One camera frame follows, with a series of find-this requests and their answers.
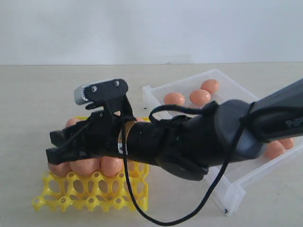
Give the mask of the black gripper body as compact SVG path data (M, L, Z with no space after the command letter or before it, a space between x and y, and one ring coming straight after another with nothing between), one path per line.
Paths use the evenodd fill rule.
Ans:
M123 157L121 131L125 123L120 115L104 111L80 117L78 127L78 152L80 157Z

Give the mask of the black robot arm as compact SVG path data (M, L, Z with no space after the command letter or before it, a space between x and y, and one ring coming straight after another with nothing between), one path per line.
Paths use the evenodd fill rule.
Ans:
M231 99L202 109L160 105L148 122L136 120L127 91L123 79L78 87L75 103L91 115L50 133L48 162L117 157L200 181L210 167L256 159L268 143L303 134L301 80L250 104Z

